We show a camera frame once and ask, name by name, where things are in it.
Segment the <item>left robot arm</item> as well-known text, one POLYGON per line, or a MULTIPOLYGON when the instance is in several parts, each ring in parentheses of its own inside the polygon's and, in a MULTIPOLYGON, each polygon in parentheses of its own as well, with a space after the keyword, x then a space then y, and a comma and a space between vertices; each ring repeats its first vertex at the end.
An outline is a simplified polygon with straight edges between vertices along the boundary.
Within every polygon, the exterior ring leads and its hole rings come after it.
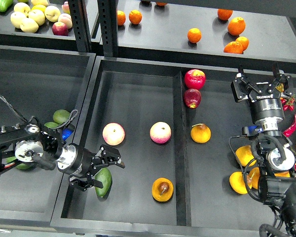
POLYGON ((22 123, 0 127, 0 176, 21 164, 54 170, 69 176, 69 186, 81 191, 102 188, 103 182, 95 175, 110 165, 125 167, 118 149, 101 145, 92 153, 75 143, 66 144, 63 130, 67 129, 78 115, 72 110, 69 117, 55 128, 42 125, 36 117, 26 119, 0 95, 0 99, 22 123))

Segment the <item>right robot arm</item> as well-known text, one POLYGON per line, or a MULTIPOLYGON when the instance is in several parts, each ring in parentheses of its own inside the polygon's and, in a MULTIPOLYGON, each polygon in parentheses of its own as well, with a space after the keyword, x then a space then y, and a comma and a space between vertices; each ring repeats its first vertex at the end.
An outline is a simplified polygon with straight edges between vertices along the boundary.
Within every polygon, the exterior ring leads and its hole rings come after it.
POLYGON ((276 63, 272 71, 272 79, 250 79, 239 66, 231 83, 235 102, 248 102, 253 123, 240 135, 250 140, 253 155, 240 167, 241 178, 249 196, 275 215, 274 224, 262 224, 259 235, 296 237, 296 154, 289 136, 278 128, 285 118, 281 99, 293 97, 293 81, 276 63))

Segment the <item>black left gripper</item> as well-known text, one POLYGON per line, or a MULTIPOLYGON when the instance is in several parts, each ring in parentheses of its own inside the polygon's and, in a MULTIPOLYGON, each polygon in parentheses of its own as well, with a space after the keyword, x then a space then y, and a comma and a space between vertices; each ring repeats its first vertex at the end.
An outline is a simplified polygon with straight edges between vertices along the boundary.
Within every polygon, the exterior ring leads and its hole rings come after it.
POLYGON ((71 143, 62 149, 61 159, 61 171, 71 175, 69 186, 83 192, 92 187, 103 188, 103 183, 93 179, 89 172, 91 163, 93 163, 93 169, 110 165, 125 168, 119 150, 104 144, 100 146, 97 153, 92 153, 82 146, 71 143))

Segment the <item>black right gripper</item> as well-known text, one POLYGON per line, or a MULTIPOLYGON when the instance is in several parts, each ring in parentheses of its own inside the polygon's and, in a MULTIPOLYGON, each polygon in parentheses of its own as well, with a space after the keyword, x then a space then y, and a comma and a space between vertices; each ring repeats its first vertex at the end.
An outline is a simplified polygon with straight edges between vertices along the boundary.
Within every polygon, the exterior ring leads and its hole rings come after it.
POLYGON ((290 75, 279 69, 277 62, 272 65, 273 80, 271 82, 253 83, 244 73, 243 66, 238 66, 238 73, 231 83, 231 90, 236 103, 249 101, 253 123, 274 118, 276 122, 284 119, 284 111, 280 97, 293 95, 293 81, 290 75))

